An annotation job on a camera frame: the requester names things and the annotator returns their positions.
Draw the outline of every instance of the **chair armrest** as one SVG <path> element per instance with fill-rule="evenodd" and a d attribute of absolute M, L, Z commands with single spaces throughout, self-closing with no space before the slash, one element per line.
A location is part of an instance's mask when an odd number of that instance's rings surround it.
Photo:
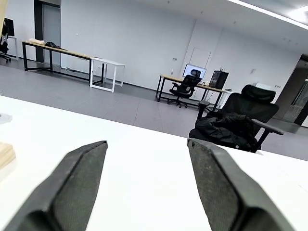
<path fill-rule="evenodd" d="M 175 87 L 176 87 L 176 88 L 178 88 L 178 87 L 179 87 L 179 85 L 178 85 L 177 83 L 172 83 L 172 84 L 173 84 L 172 89 L 174 89 Z"/>
<path fill-rule="evenodd" d="M 271 126 L 271 125 L 268 125 L 266 123 L 263 123 L 257 119 L 252 119 L 252 122 L 262 128 L 265 128 L 265 130 L 267 130 L 269 133 L 276 133 L 278 135 L 283 135 L 284 134 L 284 131 L 279 129 L 279 128 L 276 128 L 274 126 Z"/>
<path fill-rule="evenodd" d="M 179 87 L 179 84 L 177 84 L 177 83 L 172 83 L 173 84 L 173 87 Z"/>
<path fill-rule="evenodd" d="M 199 102 L 199 113 L 198 113 L 197 120 L 200 119 L 203 116 L 203 112 L 204 112 L 205 109 L 208 110 L 207 107 L 210 104 L 211 104 L 210 102 L 207 102 L 205 100 L 202 100 L 202 101 Z"/>

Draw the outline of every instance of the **door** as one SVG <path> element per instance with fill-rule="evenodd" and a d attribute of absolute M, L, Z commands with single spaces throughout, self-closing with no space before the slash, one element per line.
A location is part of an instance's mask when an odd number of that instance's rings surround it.
<path fill-rule="evenodd" d="M 283 116 L 283 120 L 294 123 L 308 102 L 308 79 L 305 80 L 297 96 Z"/>
<path fill-rule="evenodd" d="M 206 67 L 207 61 L 210 57 L 211 52 L 204 51 L 200 48 L 194 48 L 192 52 L 191 59 L 189 61 L 189 64 L 199 66 L 202 68 Z"/>
<path fill-rule="evenodd" d="M 43 4 L 43 39 L 61 46 L 61 12 L 60 7 Z M 44 50 L 44 62 L 49 63 L 49 51 Z M 52 53 L 52 63 L 61 64 L 61 55 Z"/>
<path fill-rule="evenodd" d="M 211 52 L 194 47 L 189 64 L 205 68 L 210 55 Z M 192 98 L 200 100 L 202 98 L 203 93 L 204 93 L 203 89 L 197 88 Z"/>

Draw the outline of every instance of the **office room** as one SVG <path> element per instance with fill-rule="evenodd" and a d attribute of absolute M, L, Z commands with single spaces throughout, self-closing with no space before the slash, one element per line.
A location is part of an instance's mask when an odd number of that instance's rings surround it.
<path fill-rule="evenodd" d="M 0 230 L 307 230 L 307 1 L 0 0 L 0 24 Z"/>

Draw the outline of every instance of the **black jacket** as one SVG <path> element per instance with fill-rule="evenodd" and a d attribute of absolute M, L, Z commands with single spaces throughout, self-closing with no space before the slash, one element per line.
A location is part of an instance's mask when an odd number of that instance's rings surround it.
<path fill-rule="evenodd" d="M 211 112 L 197 120 L 189 137 L 250 151 L 257 143 L 255 134 L 256 127 L 246 115 Z"/>

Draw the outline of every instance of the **wooden block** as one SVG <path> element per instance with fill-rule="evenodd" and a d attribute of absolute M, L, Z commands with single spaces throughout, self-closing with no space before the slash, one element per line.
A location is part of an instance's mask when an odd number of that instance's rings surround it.
<path fill-rule="evenodd" d="M 0 142 L 0 169 L 9 164 L 16 157 L 11 144 Z"/>

